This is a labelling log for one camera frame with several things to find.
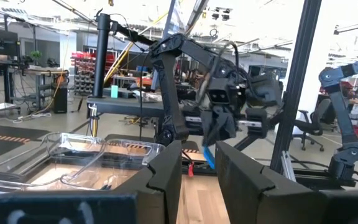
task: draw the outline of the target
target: blue object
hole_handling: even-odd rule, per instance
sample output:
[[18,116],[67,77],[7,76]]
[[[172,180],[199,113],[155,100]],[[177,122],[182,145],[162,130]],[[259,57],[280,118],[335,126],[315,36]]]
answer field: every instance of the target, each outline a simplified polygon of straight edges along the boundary
[[111,98],[118,98],[118,86],[111,86]]
[[141,72],[147,72],[147,69],[148,69],[148,67],[146,67],[146,66],[144,66],[144,67],[142,67],[142,66],[136,66],[136,70],[137,71],[141,71]]
[[209,150],[208,146],[204,146],[204,158],[206,159],[206,162],[208,163],[208,165],[212,168],[215,169],[215,158],[212,155],[211,151]]

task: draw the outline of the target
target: ceiling light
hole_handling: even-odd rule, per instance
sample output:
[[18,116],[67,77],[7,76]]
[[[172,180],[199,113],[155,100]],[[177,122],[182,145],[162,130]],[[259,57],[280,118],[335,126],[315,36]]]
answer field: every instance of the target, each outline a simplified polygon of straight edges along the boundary
[[229,15],[225,15],[225,14],[222,15],[222,20],[223,21],[228,21],[229,19],[230,19]]

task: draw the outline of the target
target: yellow pole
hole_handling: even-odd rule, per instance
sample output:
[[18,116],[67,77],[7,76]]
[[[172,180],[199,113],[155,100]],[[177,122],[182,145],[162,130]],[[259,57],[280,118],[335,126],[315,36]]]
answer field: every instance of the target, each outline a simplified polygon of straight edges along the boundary
[[[140,32],[139,34],[144,34],[144,32],[146,32],[147,30],[149,30],[150,28],[152,28],[154,25],[156,25],[158,22],[160,22],[165,16],[168,15],[168,12],[164,13],[162,16],[160,16],[159,18],[157,18],[156,20],[153,21],[152,25],[146,27],[146,29],[144,29],[142,32]],[[114,63],[112,65],[112,68],[110,68],[110,70],[108,71],[108,74],[104,77],[104,82],[106,83],[107,80],[111,77],[112,73],[116,71],[116,69],[118,68],[119,64],[122,62],[122,60],[124,59],[124,57],[129,53],[129,50],[132,48],[132,46],[134,45],[134,43],[128,43],[125,47],[125,49],[121,52],[119,57],[119,60]]]

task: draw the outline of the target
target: office chair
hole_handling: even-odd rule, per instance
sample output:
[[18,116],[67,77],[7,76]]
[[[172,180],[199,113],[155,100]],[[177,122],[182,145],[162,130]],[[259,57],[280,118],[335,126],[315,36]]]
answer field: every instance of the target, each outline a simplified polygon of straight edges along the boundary
[[320,151],[324,151],[324,147],[321,143],[314,140],[312,137],[307,136],[306,134],[311,134],[314,136],[320,136],[323,134],[323,128],[321,127],[320,119],[322,115],[327,111],[328,106],[331,104],[330,99],[324,99],[317,106],[316,110],[310,114],[310,121],[308,117],[308,111],[299,110],[305,117],[306,121],[295,120],[294,125],[303,131],[303,134],[293,134],[293,138],[300,138],[302,140],[302,150],[306,150],[305,141],[306,139],[310,141],[310,144],[316,143],[320,146]]

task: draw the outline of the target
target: hazard stripe tape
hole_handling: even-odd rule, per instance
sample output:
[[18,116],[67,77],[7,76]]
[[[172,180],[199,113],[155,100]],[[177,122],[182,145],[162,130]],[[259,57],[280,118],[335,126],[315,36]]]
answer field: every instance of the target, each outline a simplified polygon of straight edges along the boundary
[[27,139],[27,138],[16,138],[16,137],[9,137],[9,136],[0,136],[0,140],[23,142],[23,143],[31,141],[30,139]]

